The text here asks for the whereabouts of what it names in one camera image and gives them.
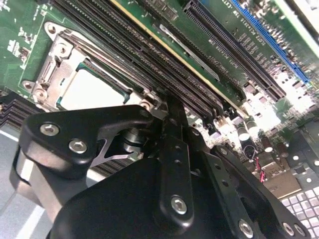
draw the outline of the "hex bolt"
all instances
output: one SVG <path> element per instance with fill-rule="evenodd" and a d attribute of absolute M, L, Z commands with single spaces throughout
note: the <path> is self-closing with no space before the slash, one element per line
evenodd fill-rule
<path fill-rule="evenodd" d="M 40 132 L 46 136 L 55 136 L 60 132 L 60 130 L 58 126 L 55 126 L 54 124 L 45 123 L 41 125 Z"/>
<path fill-rule="evenodd" d="M 239 229 L 247 238 L 253 238 L 254 232 L 250 225 L 243 219 L 240 219 L 238 222 Z"/>
<path fill-rule="evenodd" d="M 289 235 L 291 235 L 291 236 L 295 235 L 294 230 L 287 223 L 283 223 L 283 226 L 284 226 L 285 231 Z"/>
<path fill-rule="evenodd" d="M 88 149 L 88 147 L 83 141 L 75 139 L 69 143 L 69 149 L 71 149 L 75 153 L 81 154 L 84 153 Z"/>
<path fill-rule="evenodd" d="M 224 148 L 220 148 L 220 152 L 224 155 L 227 155 L 227 151 Z"/>
<path fill-rule="evenodd" d="M 304 237 L 306 236 L 305 231 L 298 224 L 295 224 L 294 226 L 295 226 L 296 230 L 299 232 L 300 235 L 302 235 Z"/>
<path fill-rule="evenodd" d="M 181 215 L 184 215 L 187 212 L 187 205 L 180 197 L 172 197 L 171 207 L 175 210 L 175 212 Z"/>

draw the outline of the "perforated metal panel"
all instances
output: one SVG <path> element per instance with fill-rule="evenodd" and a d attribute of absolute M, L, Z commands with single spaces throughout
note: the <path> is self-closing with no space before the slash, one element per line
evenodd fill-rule
<path fill-rule="evenodd" d="M 319 239 L 319 187 L 298 193 L 281 201 Z"/>

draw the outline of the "motherboard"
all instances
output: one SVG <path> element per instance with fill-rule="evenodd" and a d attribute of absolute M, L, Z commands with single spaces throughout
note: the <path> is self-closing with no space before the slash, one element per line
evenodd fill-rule
<path fill-rule="evenodd" d="M 310 2 L 0 0 L 0 93 L 28 105 L 3 102 L 0 123 L 19 127 L 30 105 L 155 114 L 172 95 L 207 146 L 235 151 L 283 198 L 301 190 L 289 147 L 319 117 L 319 4 Z M 277 190 L 285 180 L 292 186 Z"/>

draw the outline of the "blue pcie slot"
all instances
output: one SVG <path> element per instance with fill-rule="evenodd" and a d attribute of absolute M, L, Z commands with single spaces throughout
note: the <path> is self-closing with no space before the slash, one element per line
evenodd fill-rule
<path fill-rule="evenodd" d="M 231 0 L 232 3 L 237 7 L 237 9 L 250 21 L 250 23 L 259 31 L 259 33 L 264 37 L 272 49 L 281 57 L 281 59 L 288 65 L 297 77 L 299 77 L 304 83 L 308 83 L 310 79 L 303 73 L 301 68 L 297 64 L 293 64 L 286 56 L 285 51 L 276 43 L 274 38 L 263 28 L 261 23 L 255 19 L 252 14 L 247 9 L 241 7 L 237 0 Z"/>

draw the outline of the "electrolytic capacitor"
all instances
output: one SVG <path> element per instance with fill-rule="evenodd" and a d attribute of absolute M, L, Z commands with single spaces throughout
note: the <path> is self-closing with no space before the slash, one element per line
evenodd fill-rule
<path fill-rule="evenodd" d="M 276 147 L 277 147 L 277 150 L 278 150 L 280 157 L 287 158 L 289 156 L 289 153 L 287 151 L 287 147 L 285 146 L 284 143 L 282 143 L 282 142 L 277 143 Z"/>
<path fill-rule="evenodd" d="M 237 129 L 237 133 L 238 133 L 238 138 L 240 141 L 246 141 L 250 137 L 245 126 L 239 127 Z"/>
<path fill-rule="evenodd" d="M 254 120 L 248 121 L 246 127 L 251 136 L 257 136 L 259 128 Z"/>
<path fill-rule="evenodd" d="M 261 143 L 262 143 L 262 145 L 264 147 L 265 152 L 270 153 L 270 152 L 273 151 L 273 147 L 272 147 L 268 137 L 266 137 L 266 136 L 262 137 L 261 138 Z"/>

